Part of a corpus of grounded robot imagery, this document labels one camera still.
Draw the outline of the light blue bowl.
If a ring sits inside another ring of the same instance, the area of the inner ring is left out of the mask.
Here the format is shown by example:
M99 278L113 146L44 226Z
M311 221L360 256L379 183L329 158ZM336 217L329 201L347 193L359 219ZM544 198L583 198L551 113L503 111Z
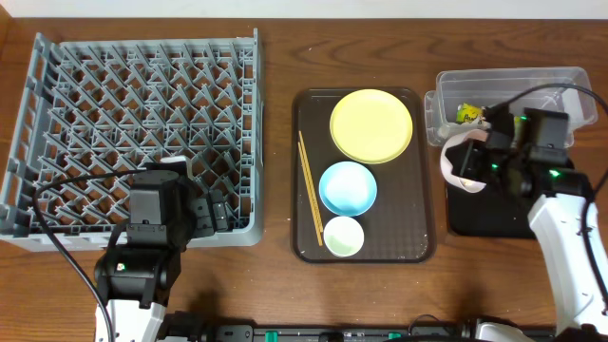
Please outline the light blue bowl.
M360 163L341 161L322 174L318 194L321 202L338 216L356 217L366 213L377 197L372 172Z

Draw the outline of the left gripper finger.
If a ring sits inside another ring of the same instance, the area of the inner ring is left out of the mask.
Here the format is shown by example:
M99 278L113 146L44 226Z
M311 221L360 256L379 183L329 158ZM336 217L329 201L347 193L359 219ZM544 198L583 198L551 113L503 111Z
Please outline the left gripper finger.
M194 238L207 238L212 236L215 233L215 230L207 199L194 199L190 204L190 208L197 219Z
M208 193L208 201L210 205L210 216L212 217L213 228L215 232L227 232L229 223L227 211L220 190L212 190Z

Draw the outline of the dark brown serving tray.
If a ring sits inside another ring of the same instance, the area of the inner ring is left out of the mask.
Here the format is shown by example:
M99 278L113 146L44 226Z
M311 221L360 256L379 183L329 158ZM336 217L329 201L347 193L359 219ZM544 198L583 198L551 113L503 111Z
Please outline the dark brown serving tray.
M295 254L310 263L420 263L435 250L433 205L421 100L412 90L387 87L409 110L412 139L399 157L370 165L378 186L374 205L356 220L364 231L362 249L354 256L334 256L318 245L309 195L294 149L292 180L292 244ZM293 141L303 138L313 183L323 172L348 157L339 151L330 133L330 117L350 88L317 88L299 92L293 101Z

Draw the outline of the wooden chopstick right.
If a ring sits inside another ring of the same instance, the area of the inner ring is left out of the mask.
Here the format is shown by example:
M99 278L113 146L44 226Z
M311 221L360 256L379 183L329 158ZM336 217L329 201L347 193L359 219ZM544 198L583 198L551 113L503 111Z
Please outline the wooden chopstick right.
M317 203L316 193L315 193L315 190L314 190L314 180L313 180L313 177L312 177L311 168L310 168L310 164L309 164L309 161L308 161L308 156L307 156L307 153L306 153L305 143L304 143L304 139L303 139L303 135L302 135L301 131L298 132L298 140L302 144L302 147L304 149L304 156L306 158L307 164L309 165L308 166L309 170L310 170L309 171L309 177L310 177L310 181L311 181L311 186L313 188L314 204L315 204L315 207L316 207L316 210L317 210L317 217L318 217L319 227L321 228L321 234L322 234L322 232L323 232L323 224L322 224L322 220L321 220L321 217L320 217L320 211L319 211L319 207L318 207L318 203Z

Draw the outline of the wooden chopstick left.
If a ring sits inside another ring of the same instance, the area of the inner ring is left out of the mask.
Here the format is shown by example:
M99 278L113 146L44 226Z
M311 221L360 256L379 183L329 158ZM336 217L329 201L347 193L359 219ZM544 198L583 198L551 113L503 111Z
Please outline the wooden chopstick left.
M310 171L309 167L308 167L309 165L306 162L306 158L304 156L304 149L303 149L300 141L297 142L297 147L298 147L298 155L300 158L302 172L304 175L304 181L305 181L305 186L306 186L307 195L308 195L308 199L309 199L309 204L310 204L310 208L311 208L311 212L312 212L312 216L313 216L313 226L315 229L316 239L317 239L318 246L322 247L323 239L322 239L322 234L321 234L321 228L319 227L317 210L316 210L316 207L314 204L313 188L311 186L311 181L310 181L310 177L309 177L309 171Z

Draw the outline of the yellow round plate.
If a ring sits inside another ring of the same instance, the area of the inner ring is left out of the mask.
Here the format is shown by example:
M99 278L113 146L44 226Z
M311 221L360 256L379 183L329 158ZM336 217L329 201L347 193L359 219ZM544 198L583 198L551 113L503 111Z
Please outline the yellow round plate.
M396 159L407 149L413 119L396 96L379 89L361 89L335 105L330 132L336 147L348 158L379 164Z

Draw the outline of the black waste tray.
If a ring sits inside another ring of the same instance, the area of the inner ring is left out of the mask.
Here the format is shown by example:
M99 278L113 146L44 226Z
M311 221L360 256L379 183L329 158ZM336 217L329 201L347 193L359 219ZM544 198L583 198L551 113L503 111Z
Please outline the black waste tray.
M574 182L574 174L574 164L569 159L560 190L543 195L578 195L580 187ZM537 199L512 197L488 184L475 194L449 185L447 211L450 229L457 235L468 237L533 239L535 235L529 227L527 215Z

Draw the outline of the small white green cup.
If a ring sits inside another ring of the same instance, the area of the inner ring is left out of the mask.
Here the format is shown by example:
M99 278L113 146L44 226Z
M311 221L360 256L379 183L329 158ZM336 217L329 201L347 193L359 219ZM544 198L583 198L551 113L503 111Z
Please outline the small white green cup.
M365 234L360 223L350 217L335 217L323 230L324 244L335 257L352 257L363 247Z

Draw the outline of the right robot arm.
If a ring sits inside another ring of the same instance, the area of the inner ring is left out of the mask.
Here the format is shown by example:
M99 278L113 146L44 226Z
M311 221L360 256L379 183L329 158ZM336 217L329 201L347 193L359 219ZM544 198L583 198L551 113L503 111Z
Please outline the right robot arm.
M557 310L556 340L607 338L607 255L599 236L596 194L567 156L569 116L527 108L508 112L444 144L445 180L470 194L486 188L528 207Z

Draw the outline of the wooden chopstick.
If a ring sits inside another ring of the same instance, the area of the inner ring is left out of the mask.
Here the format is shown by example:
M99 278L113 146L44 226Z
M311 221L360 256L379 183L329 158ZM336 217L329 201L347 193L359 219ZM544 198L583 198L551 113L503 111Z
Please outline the wooden chopstick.
M318 203L317 203L316 193L315 193L315 190L314 190L314 180L313 180L313 177L312 177L311 168L310 168L310 164L309 164L309 161L308 161L308 156L307 156L307 153L306 153L305 143L304 143L304 139L303 139L303 135L302 135L301 131L298 132L298 140L302 144L302 147L304 149L304 156L306 158L307 164L309 165L308 166L309 170L310 170L309 171L309 177L310 177L310 181L311 181L311 186L313 188L314 204L315 204L315 207L316 207L316 210L317 210L317 217L318 217L319 227L321 228L321 234L322 234L322 232L323 232L323 224L322 224L322 220L321 220L321 217L320 217L320 211L319 211L319 207L318 207Z
M298 155L300 158L302 172L304 175L304 181L305 181L305 186L306 186L307 195L308 195L308 199L309 199L309 204L310 204L310 208L311 208L311 212L312 212L312 216L313 216L313 226L315 229L316 239L317 239L318 246L322 247L323 239L322 239L322 234L321 234L321 228L319 227L317 210L316 210L316 207L314 204L313 188L311 186L311 181L310 181L310 177L309 177L309 171L310 171L309 167L308 167L309 165L306 162L306 158L304 156L304 149L303 149L300 141L297 142L297 147L298 147Z

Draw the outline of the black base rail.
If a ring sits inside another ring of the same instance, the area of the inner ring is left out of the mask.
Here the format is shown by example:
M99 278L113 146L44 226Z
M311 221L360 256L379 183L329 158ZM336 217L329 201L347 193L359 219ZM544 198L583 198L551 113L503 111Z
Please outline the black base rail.
M385 341L405 336L459 335L461 329L453 324L441 328L438 323L423 322L408 328L329 328L329 327L252 327L250 325L223 325L195 328L185 332L182 327L167 328L159 333L158 341L222 341L222 342L316 342L316 341Z

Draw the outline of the clear plastic waste bin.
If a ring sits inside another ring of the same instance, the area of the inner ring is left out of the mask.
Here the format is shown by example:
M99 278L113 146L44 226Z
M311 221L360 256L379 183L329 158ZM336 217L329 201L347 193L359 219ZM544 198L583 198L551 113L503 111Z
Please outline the clear plastic waste bin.
M473 128L487 129L486 123L458 123L457 112L464 104L493 106L533 86L573 84L590 88L586 71L578 66L520 67L443 71L437 75L436 88L425 95L427 143L442 146L452 136ZM509 109L521 116L525 108L565 112L570 116L566 147L574 144L572 133L594 124L598 109L593 98L574 89L547 88L519 99Z

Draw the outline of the snack wrapper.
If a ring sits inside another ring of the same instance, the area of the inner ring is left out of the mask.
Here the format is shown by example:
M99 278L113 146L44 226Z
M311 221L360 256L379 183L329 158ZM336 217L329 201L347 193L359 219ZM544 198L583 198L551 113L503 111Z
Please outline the snack wrapper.
M473 124L480 123L484 120L484 110L481 107L463 103L457 107L456 120L457 124Z

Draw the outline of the grey plastic dishwasher rack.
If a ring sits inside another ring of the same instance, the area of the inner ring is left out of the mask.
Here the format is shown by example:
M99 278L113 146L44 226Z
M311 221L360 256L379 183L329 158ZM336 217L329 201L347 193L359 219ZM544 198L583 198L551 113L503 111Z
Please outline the grey plastic dishwasher rack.
M37 36L1 188L1 238L32 252L106 246L128 217L127 172L191 160L203 198L220 190L229 230L263 234L263 52L249 37L63 42Z

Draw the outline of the white pink bowl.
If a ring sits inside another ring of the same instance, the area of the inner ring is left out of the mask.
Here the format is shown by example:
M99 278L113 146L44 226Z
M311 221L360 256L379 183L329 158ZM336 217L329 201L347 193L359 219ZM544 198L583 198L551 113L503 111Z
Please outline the white pink bowl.
M462 178L454 174L454 172L457 170L457 166L461 163L461 157L453 157L450 159L448 150L452 147L462 147L469 140L485 142L487 136L488 133L486 131L481 129L472 129L467 132L454 135L446 141L441 152L440 167L442 175L448 184L470 194L479 193L485 189L484 182Z

